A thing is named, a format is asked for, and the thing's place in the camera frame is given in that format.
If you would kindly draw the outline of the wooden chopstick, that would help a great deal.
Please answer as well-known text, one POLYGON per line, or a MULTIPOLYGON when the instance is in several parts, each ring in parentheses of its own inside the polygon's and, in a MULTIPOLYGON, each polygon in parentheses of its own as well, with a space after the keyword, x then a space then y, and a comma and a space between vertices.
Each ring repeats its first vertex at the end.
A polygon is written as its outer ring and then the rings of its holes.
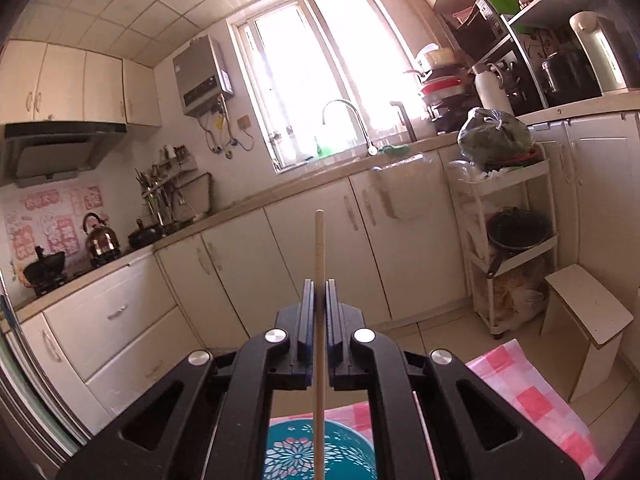
POLYGON ((324 404, 326 396, 326 226, 324 211, 314 213, 314 478, 324 479, 324 404))

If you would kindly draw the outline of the chrome sink faucet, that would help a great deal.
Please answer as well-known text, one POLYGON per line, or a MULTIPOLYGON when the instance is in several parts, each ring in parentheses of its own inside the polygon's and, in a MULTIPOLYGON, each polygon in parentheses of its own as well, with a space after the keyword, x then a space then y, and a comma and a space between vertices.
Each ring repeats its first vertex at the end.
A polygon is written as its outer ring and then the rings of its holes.
POLYGON ((373 144, 370 134, 368 133, 367 127, 364 124, 364 120, 360 114, 360 111, 356 107, 356 105, 349 100, 346 99, 334 99, 326 103, 326 105, 322 108, 321 119, 322 125, 326 124, 326 110, 333 104, 342 104, 347 108, 348 118, 346 122, 350 125, 350 128, 354 130, 354 136, 356 140, 363 140, 364 144, 367 147, 367 155, 375 156, 380 151, 373 144))

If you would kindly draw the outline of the pink checkered tablecloth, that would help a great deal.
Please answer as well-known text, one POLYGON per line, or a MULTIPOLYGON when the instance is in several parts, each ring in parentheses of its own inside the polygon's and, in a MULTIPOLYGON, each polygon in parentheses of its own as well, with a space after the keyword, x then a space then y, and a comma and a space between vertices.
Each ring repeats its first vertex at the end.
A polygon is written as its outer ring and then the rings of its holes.
MULTIPOLYGON (((588 427, 546 382, 512 339, 466 366, 518 410, 547 438, 596 478, 604 465, 588 427)), ((311 414, 274 418, 270 422, 265 479, 314 478, 311 414)), ((375 479, 375 452, 368 402, 326 411, 327 479, 375 479)))

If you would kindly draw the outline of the white rolling shelf cart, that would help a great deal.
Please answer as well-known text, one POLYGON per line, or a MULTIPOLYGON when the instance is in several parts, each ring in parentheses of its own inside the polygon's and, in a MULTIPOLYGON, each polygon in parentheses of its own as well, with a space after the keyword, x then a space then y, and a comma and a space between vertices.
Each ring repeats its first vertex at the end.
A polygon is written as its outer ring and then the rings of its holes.
POLYGON ((536 144, 496 169, 452 160, 446 175, 473 309, 499 339, 547 307, 559 245, 550 162, 536 144))

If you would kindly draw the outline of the black frying pan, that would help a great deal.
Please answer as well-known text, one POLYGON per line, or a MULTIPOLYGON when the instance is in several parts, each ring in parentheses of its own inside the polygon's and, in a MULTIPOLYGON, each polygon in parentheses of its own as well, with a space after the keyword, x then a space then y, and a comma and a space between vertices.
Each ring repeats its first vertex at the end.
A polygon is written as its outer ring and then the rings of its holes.
POLYGON ((141 219, 137 220, 137 229, 128 235, 128 244, 132 250, 138 250, 161 240, 164 236, 164 229, 160 224, 146 226, 141 219))

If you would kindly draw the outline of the steel kettle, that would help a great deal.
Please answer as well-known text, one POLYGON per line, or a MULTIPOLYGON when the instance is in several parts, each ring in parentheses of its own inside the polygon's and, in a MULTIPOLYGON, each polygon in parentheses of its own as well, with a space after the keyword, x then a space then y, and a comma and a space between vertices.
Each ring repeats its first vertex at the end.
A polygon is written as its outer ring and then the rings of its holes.
POLYGON ((120 244, 117 235, 95 212, 88 212, 82 220, 86 234, 86 249, 92 260, 118 257, 120 244))

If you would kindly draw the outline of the green plastic bag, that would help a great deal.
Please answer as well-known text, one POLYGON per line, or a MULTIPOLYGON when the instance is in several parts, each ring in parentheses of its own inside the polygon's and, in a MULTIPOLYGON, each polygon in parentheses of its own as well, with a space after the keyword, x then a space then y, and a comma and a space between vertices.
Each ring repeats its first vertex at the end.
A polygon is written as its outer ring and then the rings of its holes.
POLYGON ((480 168, 500 168, 534 146, 528 128, 502 110, 474 107, 458 133, 462 156, 480 168))

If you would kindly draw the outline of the white wooden step stool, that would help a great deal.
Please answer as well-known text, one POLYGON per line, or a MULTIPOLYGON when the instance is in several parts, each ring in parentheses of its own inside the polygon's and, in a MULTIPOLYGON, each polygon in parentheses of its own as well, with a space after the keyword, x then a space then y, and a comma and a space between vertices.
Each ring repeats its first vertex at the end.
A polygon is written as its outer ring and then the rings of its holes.
POLYGON ((634 320, 612 292, 578 264, 548 274, 549 302, 541 336, 574 327, 585 339, 568 400, 574 402, 610 377, 623 334, 634 320))

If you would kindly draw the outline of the black wok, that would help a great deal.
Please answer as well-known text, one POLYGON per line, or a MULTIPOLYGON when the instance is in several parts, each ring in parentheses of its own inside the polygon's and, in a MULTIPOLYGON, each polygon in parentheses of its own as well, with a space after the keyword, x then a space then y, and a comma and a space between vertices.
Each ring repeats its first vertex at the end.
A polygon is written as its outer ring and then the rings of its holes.
POLYGON ((24 277, 32 287, 51 283, 64 276, 65 252, 45 254, 41 246, 35 247, 37 260, 23 270, 24 277))

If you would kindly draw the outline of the stacked bowls and dishes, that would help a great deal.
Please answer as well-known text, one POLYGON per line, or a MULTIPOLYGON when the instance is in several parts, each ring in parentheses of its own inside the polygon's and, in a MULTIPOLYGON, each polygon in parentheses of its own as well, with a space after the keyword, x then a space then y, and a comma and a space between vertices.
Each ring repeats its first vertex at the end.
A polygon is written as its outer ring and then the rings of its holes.
POLYGON ((419 94, 438 132, 460 130, 469 111, 480 105, 471 71, 459 50, 427 44, 416 55, 416 67, 408 74, 418 77, 419 94))

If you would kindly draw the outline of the white thermos jug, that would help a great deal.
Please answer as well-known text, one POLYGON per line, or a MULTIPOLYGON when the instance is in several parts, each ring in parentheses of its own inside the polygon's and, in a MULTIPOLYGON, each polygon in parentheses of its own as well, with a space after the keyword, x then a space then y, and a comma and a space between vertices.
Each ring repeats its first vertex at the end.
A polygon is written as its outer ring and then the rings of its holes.
POLYGON ((486 110, 513 114, 508 95, 503 89, 503 80, 484 63, 472 66, 474 86, 480 102, 486 110))

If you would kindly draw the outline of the gas water heater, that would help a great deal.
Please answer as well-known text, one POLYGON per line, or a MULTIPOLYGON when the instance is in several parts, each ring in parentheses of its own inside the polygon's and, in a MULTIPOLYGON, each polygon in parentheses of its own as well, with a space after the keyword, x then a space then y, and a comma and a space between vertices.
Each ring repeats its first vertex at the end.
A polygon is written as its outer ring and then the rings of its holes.
POLYGON ((193 39, 172 59, 183 114, 198 118, 211 112, 220 96, 234 91, 218 42, 209 35, 193 39))

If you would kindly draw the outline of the black microwave oven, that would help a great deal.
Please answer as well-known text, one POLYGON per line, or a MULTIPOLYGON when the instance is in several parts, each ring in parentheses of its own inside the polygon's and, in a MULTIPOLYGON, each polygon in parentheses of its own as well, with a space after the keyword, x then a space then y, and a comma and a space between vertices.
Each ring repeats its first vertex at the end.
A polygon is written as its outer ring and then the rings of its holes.
POLYGON ((463 21, 452 31, 461 50, 474 61, 480 60, 501 40, 509 36, 502 17, 488 0, 475 0, 463 21))

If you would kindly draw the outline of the range hood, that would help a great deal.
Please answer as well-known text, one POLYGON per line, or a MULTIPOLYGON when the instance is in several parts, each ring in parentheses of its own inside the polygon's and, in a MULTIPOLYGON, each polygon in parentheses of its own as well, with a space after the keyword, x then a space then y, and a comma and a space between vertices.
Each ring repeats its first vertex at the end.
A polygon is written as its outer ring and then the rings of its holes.
POLYGON ((121 122, 14 122, 1 128, 1 184, 19 188, 95 170, 125 139, 121 122))

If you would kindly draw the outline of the white electric water boiler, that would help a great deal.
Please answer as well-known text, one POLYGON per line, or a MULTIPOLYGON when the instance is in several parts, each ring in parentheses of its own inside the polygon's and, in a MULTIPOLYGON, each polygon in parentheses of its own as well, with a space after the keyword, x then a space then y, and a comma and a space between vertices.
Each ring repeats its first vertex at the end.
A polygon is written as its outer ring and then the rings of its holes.
POLYGON ((582 11, 570 27, 585 51, 603 94, 631 88, 634 72, 615 24, 603 15, 582 11))

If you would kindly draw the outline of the wall utensil rack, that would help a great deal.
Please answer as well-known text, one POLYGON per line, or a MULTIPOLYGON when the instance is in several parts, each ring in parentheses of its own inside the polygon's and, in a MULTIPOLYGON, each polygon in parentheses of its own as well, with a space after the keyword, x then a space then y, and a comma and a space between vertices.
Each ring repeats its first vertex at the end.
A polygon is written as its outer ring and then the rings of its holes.
POLYGON ((154 222, 160 226, 176 222, 172 210, 172 196, 179 186, 179 178, 198 169, 194 156, 185 145, 165 144, 160 149, 160 161, 149 170, 136 170, 141 196, 154 222))

